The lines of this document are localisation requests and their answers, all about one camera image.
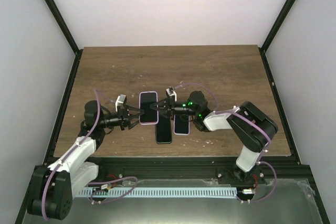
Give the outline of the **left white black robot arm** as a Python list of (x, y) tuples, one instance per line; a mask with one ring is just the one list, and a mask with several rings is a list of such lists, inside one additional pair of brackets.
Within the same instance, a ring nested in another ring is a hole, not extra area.
[(52, 164), (34, 169), (28, 190), (29, 214), (63, 220), (85, 186), (106, 180), (107, 170), (87, 159), (102, 144), (106, 129), (132, 129), (139, 123), (144, 111), (127, 105), (125, 99), (124, 95), (118, 97), (114, 113), (104, 113), (99, 101), (86, 103), (84, 120), (72, 146)]

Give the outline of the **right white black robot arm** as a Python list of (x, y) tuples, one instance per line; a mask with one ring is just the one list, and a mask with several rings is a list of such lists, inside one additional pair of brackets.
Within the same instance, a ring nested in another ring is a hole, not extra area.
[(233, 130), (243, 144), (232, 171), (235, 181), (241, 184), (251, 179), (254, 167), (278, 132), (277, 124), (253, 103), (246, 101), (229, 110), (215, 111), (208, 107), (202, 91), (193, 91), (186, 102), (178, 102), (175, 90), (169, 88), (166, 98), (152, 103), (150, 108), (168, 118), (191, 117), (200, 132)]

